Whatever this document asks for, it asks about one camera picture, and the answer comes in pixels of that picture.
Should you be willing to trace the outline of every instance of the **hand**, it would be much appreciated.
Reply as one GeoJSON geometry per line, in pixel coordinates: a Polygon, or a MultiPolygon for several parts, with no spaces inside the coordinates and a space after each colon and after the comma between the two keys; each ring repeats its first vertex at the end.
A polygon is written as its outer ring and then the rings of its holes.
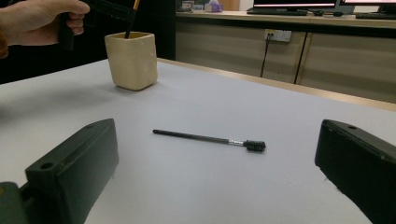
{"type": "Polygon", "coordinates": [[[84,14],[90,7],[78,0],[26,0],[0,9],[0,31],[9,45],[50,45],[58,42],[58,15],[69,13],[67,26],[84,32],[84,14]]]}

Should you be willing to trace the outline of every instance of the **electrical outlet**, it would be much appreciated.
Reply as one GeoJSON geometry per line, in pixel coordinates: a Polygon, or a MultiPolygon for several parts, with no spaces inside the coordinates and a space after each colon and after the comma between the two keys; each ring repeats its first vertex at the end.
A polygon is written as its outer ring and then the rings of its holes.
{"type": "Polygon", "coordinates": [[[277,41],[290,42],[291,31],[278,30],[276,34],[277,41]]]}
{"type": "Polygon", "coordinates": [[[291,31],[265,29],[265,40],[267,39],[268,35],[272,35],[271,40],[290,42],[291,31]]]}
{"type": "Polygon", "coordinates": [[[268,38],[268,35],[272,35],[271,39],[273,40],[275,35],[276,35],[276,30],[272,30],[272,29],[265,29],[265,33],[264,33],[264,37],[265,39],[268,38]]]}

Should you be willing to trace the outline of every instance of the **cup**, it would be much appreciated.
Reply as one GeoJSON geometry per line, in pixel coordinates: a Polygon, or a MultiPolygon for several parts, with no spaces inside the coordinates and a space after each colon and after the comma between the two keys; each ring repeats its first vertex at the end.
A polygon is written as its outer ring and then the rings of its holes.
{"type": "Polygon", "coordinates": [[[111,77],[118,87],[140,91],[157,78],[157,52],[154,34],[131,32],[105,36],[111,77]]]}

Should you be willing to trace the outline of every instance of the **white table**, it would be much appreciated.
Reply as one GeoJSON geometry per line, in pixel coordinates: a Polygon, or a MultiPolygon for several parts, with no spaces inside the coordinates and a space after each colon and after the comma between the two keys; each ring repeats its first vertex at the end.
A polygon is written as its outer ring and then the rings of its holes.
{"type": "Polygon", "coordinates": [[[396,105],[167,61],[158,68],[143,91],[117,88],[107,61],[0,86],[0,181],[21,186],[31,163],[113,118],[120,164],[87,224],[370,223],[314,164],[318,132],[335,119],[396,145],[396,105]],[[263,140],[267,149],[153,129],[263,140]]]}

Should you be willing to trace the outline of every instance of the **small object on desk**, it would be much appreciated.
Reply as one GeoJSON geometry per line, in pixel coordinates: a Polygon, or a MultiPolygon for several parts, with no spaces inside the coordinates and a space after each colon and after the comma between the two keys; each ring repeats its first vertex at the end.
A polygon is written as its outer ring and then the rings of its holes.
{"type": "Polygon", "coordinates": [[[181,7],[185,6],[185,7],[189,7],[191,9],[193,9],[194,5],[195,5],[194,1],[182,1],[181,2],[181,7]]]}
{"type": "Polygon", "coordinates": [[[356,14],[356,19],[358,20],[396,20],[396,14],[387,14],[380,12],[373,13],[358,13],[356,14]]]}
{"type": "Polygon", "coordinates": [[[344,13],[343,12],[334,12],[332,15],[334,17],[342,17],[344,15],[344,13]]]}
{"type": "Polygon", "coordinates": [[[316,10],[313,12],[314,12],[314,16],[323,16],[323,14],[324,14],[324,11],[322,11],[322,10],[316,10]]]}
{"type": "Polygon", "coordinates": [[[251,7],[247,10],[248,15],[276,15],[276,16],[306,16],[303,10],[277,10],[274,8],[251,7]]]}
{"type": "Polygon", "coordinates": [[[192,12],[191,8],[177,8],[176,12],[192,12]]]}
{"type": "Polygon", "coordinates": [[[205,4],[205,12],[222,12],[222,4],[218,0],[210,0],[205,4]]]}
{"type": "Polygon", "coordinates": [[[214,143],[246,147],[247,151],[253,151],[253,152],[264,152],[264,150],[265,150],[265,143],[263,141],[247,140],[247,141],[243,142],[243,141],[235,141],[235,140],[225,139],[225,138],[208,137],[208,136],[201,136],[201,135],[195,135],[195,134],[189,134],[189,133],[175,133],[175,132],[169,132],[169,131],[163,131],[163,130],[157,130],[157,129],[153,130],[153,132],[157,133],[157,134],[163,134],[163,135],[174,136],[174,137],[181,137],[181,138],[188,138],[188,139],[194,139],[194,140],[202,140],[202,141],[206,141],[206,142],[214,142],[214,143]]]}
{"type": "Polygon", "coordinates": [[[192,6],[192,10],[204,10],[204,5],[194,5],[192,6]]]}

